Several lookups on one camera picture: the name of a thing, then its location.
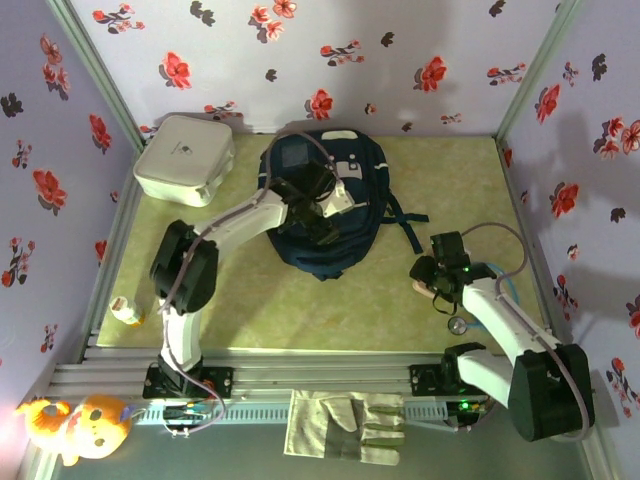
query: plush toy face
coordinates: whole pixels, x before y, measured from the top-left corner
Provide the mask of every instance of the plush toy face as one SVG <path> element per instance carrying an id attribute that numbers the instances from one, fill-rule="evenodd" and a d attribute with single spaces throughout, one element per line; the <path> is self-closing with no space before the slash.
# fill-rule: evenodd
<path id="1" fill-rule="evenodd" d="M 127 404 L 114 397 L 92 395 L 72 413 L 67 439 L 75 455 L 104 458 L 127 438 L 131 419 L 123 419 Z"/>

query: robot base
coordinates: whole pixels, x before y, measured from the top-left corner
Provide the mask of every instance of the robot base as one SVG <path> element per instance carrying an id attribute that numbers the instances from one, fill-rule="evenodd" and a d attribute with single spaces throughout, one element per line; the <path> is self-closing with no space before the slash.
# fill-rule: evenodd
<path id="1" fill-rule="evenodd" d="M 213 388 L 222 398 L 231 398 L 233 368 L 205 367 L 202 359 L 187 372 L 190 376 Z M 158 356 L 158 366 L 150 366 L 144 382 L 142 398 L 208 398 L 209 392 L 192 384 L 173 370 Z"/>

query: lid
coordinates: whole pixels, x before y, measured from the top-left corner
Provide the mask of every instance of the lid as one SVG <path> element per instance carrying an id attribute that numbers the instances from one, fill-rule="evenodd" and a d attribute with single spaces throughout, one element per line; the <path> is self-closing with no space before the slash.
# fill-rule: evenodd
<path id="1" fill-rule="evenodd" d="M 136 177 L 202 187 L 217 176 L 229 148 L 231 128 L 210 120 L 168 117 L 136 162 Z"/>

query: cable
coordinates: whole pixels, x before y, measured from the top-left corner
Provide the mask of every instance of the cable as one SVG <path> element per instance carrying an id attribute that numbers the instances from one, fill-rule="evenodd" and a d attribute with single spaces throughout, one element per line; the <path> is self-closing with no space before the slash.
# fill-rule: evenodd
<path id="1" fill-rule="evenodd" d="M 499 266 L 493 264 L 493 263 L 487 263 L 486 264 L 490 269 L 492 269 L 494 272 L 496 272 L 498 275 L 504 275 L 505 272 L 504 270 L 502 270 Z M 509 286 L 509 290 L 511 290 L 511 297 L 513 298 L 513 301 L 516 302 L 516 305 L 520 305 L 520 296 L 518 295 L 518 290 L 516 290 L 516 285 L 515 283 L 513 283 L 513 280 L 511 280 L 511 278 L 505 278 L 505 280 L 507 281 L 507 285 Z"/>
<path id="2" fill-rule="evenodd" d="M 511 228 L 509 225 L 505 225 L 504 223 L 499 223 L 499 222 L 482 222 L 479 223 L 478 225 L 475 225 L 467 230 L 465 230 L 464 232 L 462 232 L 461 236 L 465 236 L 468 233 L 473 232 L 474 230 L 481 228 L 481 227 L 500 227 L 500 228 L 504 228 L 506 230 L 508 230 L 509 232 L 511 232 L 519 241 L 520 241 L 520 245 L 522 246 L 522 263 L 520 264 L 520 266 L 515 269 L 513 272 L 509 272 L 509 273 L 504 273 L 502 275 L 500 275 L 497 279 L 496 279 L 496 289 L 498 290 L 498 292 L 500 292 L 500 285 L 502 284 L 503 280 L 509 279 L 511 277 L 515 277 L 516 275 L 518 275 L 520 272 L 522 272 L 526 266 L 527 266 L 527 259 L 528 259 L 528 255 L 527 255 L 527 247 L 525 246 L 524 240 L 522 240 L 522 237 L 520 236 L 520 234 L 513 228 Z"/>
<path id="3" fill-rule="evenodd" d="M 176 357 L 173 355 L 173 352 L 171 351 L 171 344 L 169 343 L 169 320 L 163 319 L 163 323 L 164 323 L 164 342 L 167 345 L 167 351 L 169 352 L 169 357 L 171 358 L 171 361 L 173 362 L 172 367 L 175 367 L 177 372 L 182 377 L 184 377 L 185 380 L 193 383 L 194 385 L 197 385 L 198 387 L 200 387 L 205 392 L 210 393 L 211 396 L 214 397 L 214 399 L 217 400 L 220 403 L 220 406 L 222 407 L 222 409 L 220 410 L 218 415 L 214 416 L 210 421 L 208 421 L 207 423 L 203 423 L 202 425 L 198 425 L 196 427 L 193 427 L 193 428 L 189 428 L 189 429 L 185 428 L 182 434 L 180 434 L 178 430 L 171 430 L 169 427 L 167 427 L 166 424 L 164 424 L 164 427 L 167 430 L 169 430 L 172 435 L 182 435 L 182 436 L 188 437 L 190 433 L 199 432 L 200 430 L 204 430 L 205 428 L 210 427 L 214 423 L 217 423 L 218 421 L 220 421 L 225 416 L 225 414 L 227 413 L 227 406 L 225 405 L 224 400 L 222 399 L 220 394 L 218 394 L 218 392 L 216 392 L 213 388 L 208 387 L 206 384 L 200 382 L 198 379 L 196 379 L 196 378 L 192 377 L 191 375 L 189 375 L 188 373 L 186 373 L 184 371 L 184 369 L 180 366 L 180 364 L 176 360 Z"/>
<path id="4" fill-rule="evenodd" d="M 547 351 L 547 353 L 551 356 L 551 358 L 556 363 L 556 365 L 558 365 L 558 368 L 560 369 L 560 373 L 566 380 L 567 384 L 569 385 L 569 388 L 571 389 L 571 393 L 573 393 L 573 396 L 575 397 L 576 402 L 578 403 L 578 409 L 580 410 L 580 416 L 582 418 L 582 427 L 580 428 L 580 432 L 577 435 L 572 436 L 572 435 L 564 434 L 559 436 L 558 438 L 562 438 L 563 441 L 568 441 L 568 442 L 580 442 L 587 436 L 587 433 L 589 433 L 589 412 L 587 411 L 587 405 L 584 401 L 584 398 L 582 398 L 582 395 L 580 394 L 578 385 L 576 385 L 576 382 L 571 376 L 571 374 L 569 373 L 569 370 L 567 370 L 567 367 L 565 367 L 564 363 L 562 362 L 560 357 L 558 357 L 558 354 L 555 352 L 553 347 L 549 345 L 546 342 L 546 340 L 540 337 L 540 334 L 531 325 L 529 325 L 529 322 L 527 322 L 526 319 L 522 318 L 520 313 L 516 309 L 514 309 L 509 304 L 509 302 L 507 302 L 504 299 L 504 295 L 500 290 L 500 283 L 503 280 L 514 277 L 518 273 L 522 272 L 527 266 L 527 248 L 525 246 L 524 240 L 522 239 L 520 234 L 516 232 L 513 228 L 498 222 L 479 223 L 478 225 L 475 225 L 469 228 L 468 230 L 464 231 L 461 235 L 464 237 L 467 233 L 470 233 L 480 227 L 485 227 L 485 226 L 501 227 L 506 230 L 509 230 L 518 239 L 518 241 L 520 242 L 520 245 L 522 246 L 522 251 L 524 252 L 524 258 L 522 260 L 522 264 L 513 272 L 505 273 L 504 275 L 500 275 L 498 277 L 495 284 L 496 298 L 505 308 L 511 311 L 511 313 L 515 316 L 518 322 L 520 322 L 523 328 L 532 335 L 534 340 L 536 340 L 540 345 L 542 345 L 542 348 L 544 348 Z"/>
<path id="5" fill-rule="evenodd" d="M 327 150 L 322 146 L 322 144 L 320 142 L 318 142 L 315 138 L 313 138 L 311 135 L 309 135 L 306 132 L 298 132 L 298 131 L 282 131 L 278 134 L 276 134 L 276 136 L 273 138 L 273 140 L 271 140 L 271 143 L 269 143 L 269 146 L 267 147 L 267 150 L 265 152 L 265 171 L 266 171 L 266 178 L 265 178 L 265 182 L 264 182 L 264 187 L 262 188 L 262 191 L 260 192 L 260 195 L 258 195 L 257 199 L 248 204 L 245 205 L 243 208 L 240 208 L 238 210 L 235 210 L 231 213 L 228 213 L 227 215 L 223 215 L 221 218 L 214 220 L 213 222 L 211 222 L 211 224 L 209 226 L 207 226 L 193 241 L 193 243 L 191 243 L 191 246 L 189 247 L 189 250 L 187 250 L 186 255 L 184 256 L 184 259 L 182 260 L 182 265 L 180 266 L 180 270 L 178 271 L 178 275 L 176 276 L 175 281 L 173 282 L 173 285 L 171 286 L 171 289 L 169 290 L 169 293 L 167 294 L 167 298 L 165 299 L 165 302 L 162 304 L 162 306 L 160 307 L 160 309 L 158 310 L 158 313 L 162 313 L 163 311 L 167 311 L 169 309 L 169 306 L 171 305 L 171 302 L 173 301 L 173 298 L 176 295 L 176 292 L 178 291 L 178 288 L 180 287 L 180 284 L 182 283 L 182 279 L 184 278 L 186 272 L 187 272 L 187 267 L 189 266 L 189 263 L 191 262 L 191 257 L 193 257 L 193 252 L 195 251 L 195 249 L 198 247 L 198 245 L 200 244 L 200 242 L 211 233 L 211 231 L 214 228 L 219 227 L 221 224 L 223 224 L 224 222 L 231 220 L 234 217 L 237 217 L 238 215 L 242 215 L 244 212 L 251 210 L 252 208 L 254 208 L 258 203 L 260 203 L 264 197 L 267 195 L 268 191 L 269 191 L 269 187 L 271 186 L 271 150 L 273 149 L 273 146 L 275 145 L 275 143 L 280 140 L 283 137 L 289 136 L 289 135 L 299 135 L 303 138 L 305 138 L 306 140 L 310 141 L 312 144 L 314 144 L 316 147 L 318 147 L 318 150 L 320 150 L 320 152 L 326 157 L 327 162 L 329 164 L 329 170 L 331 170 L 331 173 L 333 174 L 333 176 L 336 178 L 336 181 L 340 180 L 340 176 L 338 175 L 338 168 L 336 167 L 335 162 L 333 161 L 333 158 L 331 157 L 331 155 L 329 155 L 329 152 L 327 152 Z"/>

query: backpack strap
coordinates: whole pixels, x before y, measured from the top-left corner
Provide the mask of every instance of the backpack strap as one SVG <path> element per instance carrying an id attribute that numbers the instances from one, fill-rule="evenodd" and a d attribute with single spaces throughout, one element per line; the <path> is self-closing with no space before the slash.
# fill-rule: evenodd
<path id="1" fill-rule="evenodd" d="M 421 215 L 419 213 L 404 213 L 402 211 L 402 207 L 400 207 L 400 203 L 398 199 L 391 193 L 389 190 L 389 206 L 391 207 L 391 213 L 393 213 L 393 217 L 384 217 L 382 219 L 382 223 L 397 223 L 402 227 L 404 233 L 407 235 L 409 239 L 409 243 L 411 243 L 411 247 L 413 248 L 413 253 L 419 255 L 424 252 L 422 246 L 420 245 L 420 241 L 416 236 L 416 232 L 413 231 L 411 225 L 408 222 L 428 222 L 428 215 Z"/>

